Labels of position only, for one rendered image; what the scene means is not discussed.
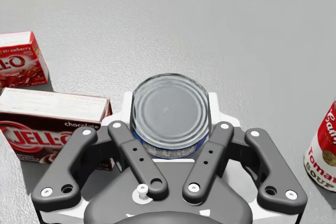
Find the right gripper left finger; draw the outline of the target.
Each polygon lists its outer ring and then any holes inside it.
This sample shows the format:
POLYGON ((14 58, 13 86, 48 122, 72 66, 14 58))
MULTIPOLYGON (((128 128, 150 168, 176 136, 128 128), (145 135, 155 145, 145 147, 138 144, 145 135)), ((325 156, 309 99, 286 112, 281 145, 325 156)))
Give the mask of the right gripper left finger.
POLYGON ((82 199, 81 189, 104 159, 113 158, 121 169, 130 168, 147 195, 161 200, 169 193, 167 180, 131 130, 133 92, 124 94, 120 112, 103 119, 101 128, 82 126, 74 131, 31 193, 38 211, 69 209, 82 199))

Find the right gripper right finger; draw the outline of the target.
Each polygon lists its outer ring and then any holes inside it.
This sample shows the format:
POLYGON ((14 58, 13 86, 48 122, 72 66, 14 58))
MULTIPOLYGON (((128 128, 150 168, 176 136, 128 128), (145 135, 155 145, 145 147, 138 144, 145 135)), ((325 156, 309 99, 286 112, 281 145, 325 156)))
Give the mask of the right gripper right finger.
POLYGON ((222 176, 232 159, 251 176, 261 208, 282 214, 303 213, 307 194, 269 134, 260 128, 243 131, 238 119, 220 112, 214 92, 208 94, 208 115, 211 134, 184 183, 183 198, 192 204, 204 202, 215 176, 222 176))

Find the blue can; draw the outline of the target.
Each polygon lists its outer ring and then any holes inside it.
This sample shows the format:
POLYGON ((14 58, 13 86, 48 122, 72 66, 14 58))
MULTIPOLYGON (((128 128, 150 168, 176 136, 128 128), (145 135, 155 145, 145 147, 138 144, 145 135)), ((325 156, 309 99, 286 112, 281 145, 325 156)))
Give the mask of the blue can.
POLYGON ((191 158, 209 135, 208 92, 176 73, 152 76, 133 91, 132 133, 153 158, 191 158))

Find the red and white can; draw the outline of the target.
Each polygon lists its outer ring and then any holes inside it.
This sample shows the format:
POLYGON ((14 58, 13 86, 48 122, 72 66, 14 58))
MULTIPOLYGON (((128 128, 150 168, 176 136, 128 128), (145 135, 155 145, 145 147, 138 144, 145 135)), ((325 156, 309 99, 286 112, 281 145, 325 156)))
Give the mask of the red and white can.
POLYGON ((304 153, 303 162, 317 185, 336 193, 336 99, 304 153))

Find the red and white carton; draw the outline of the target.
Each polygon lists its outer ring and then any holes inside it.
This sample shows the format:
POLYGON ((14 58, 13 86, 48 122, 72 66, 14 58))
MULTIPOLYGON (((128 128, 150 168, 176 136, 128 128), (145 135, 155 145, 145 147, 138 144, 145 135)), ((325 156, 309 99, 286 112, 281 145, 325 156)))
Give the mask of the red and white carton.
POLYGON ((74 130, 98 130, 111 114, 104 97, 15 88, 0 93, 0 131, 25 162, 51 164, 74 130))

